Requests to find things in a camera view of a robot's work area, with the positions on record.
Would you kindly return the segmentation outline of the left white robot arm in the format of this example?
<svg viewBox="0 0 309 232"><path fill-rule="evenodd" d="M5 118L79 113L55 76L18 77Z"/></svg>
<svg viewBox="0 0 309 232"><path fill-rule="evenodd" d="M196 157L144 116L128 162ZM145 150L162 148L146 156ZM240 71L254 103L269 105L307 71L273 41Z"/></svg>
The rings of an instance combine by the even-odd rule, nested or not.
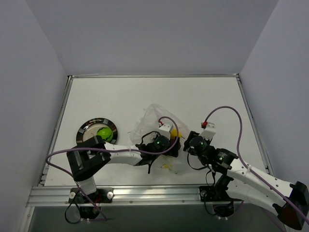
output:
<svg viewBox="0 0 309 232"><path fill-rule="evenodd" d="M113 145L96 135L75 148L79 150L67 152L73 180L81 188L80 197L85 202L91 203L98 195L94 174L103 166L107 164L148 165L150 169L160 155L178 157L181 145L179 137L168 139L158 132L155 139L148 144L140 143L129 147Z"/></svg>

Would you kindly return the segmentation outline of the yellow fake lemon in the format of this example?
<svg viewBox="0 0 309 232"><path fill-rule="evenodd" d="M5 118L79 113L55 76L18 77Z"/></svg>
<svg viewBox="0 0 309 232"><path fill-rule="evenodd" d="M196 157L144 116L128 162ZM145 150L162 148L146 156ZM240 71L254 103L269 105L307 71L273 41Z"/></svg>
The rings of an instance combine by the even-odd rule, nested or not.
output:
<svg viewBox="0 0 309 232"><path fill-rule="evenodd" d="M171 139L175 139L176 137L183 138L183 135L182 135L182 133L180 131L177 131L176 129L173 129L170 132L170 138Z"/></svg>

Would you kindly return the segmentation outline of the clear plastic bag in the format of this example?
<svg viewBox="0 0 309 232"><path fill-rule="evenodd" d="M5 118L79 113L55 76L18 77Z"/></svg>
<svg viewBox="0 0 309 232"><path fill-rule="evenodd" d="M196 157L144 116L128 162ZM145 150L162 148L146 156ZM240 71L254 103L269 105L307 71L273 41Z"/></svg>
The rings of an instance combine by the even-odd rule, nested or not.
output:
<svg viewBox="0 0 309 232"><path fill-rule="evenodd" d="M134 144L149 144L158 135L166 136L173 144L176 136L177 144L168 154L159 156L153 167L157 170L168 170L172 174L182 175L188 172L186 153L183 151L185 139L189 135L188 127L175 115L159 104L151 104L130 132L130 140Z"/></svg>

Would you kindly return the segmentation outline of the green fake lime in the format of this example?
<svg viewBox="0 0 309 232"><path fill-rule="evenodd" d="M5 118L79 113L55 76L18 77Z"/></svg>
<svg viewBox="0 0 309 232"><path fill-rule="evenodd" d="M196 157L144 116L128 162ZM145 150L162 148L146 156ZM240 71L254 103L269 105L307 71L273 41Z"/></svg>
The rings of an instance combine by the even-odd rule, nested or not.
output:
<svg viewBox="0 0 309 232"><path fill-rule="evenodd" d="M113 138L113 131L109 127L98 129L97 136L100 136L104 141L110 142Z"/></svg>

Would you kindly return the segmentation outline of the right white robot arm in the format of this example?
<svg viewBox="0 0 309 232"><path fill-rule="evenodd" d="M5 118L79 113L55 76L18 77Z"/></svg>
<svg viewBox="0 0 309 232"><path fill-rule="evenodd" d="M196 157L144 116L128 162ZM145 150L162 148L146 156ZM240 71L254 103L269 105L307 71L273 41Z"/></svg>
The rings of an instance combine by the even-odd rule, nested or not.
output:
<svg viewBox="0 0 309 232"><path fill-rule="evenodd" d="M213 136L212 132L191 131L183 149L196 156L203 167L221 174L211 192L218 201L250 202L274 213L294 230L301 230L308 223L309 190L305 184L280 180L227 149L211 146Z"/></svg>

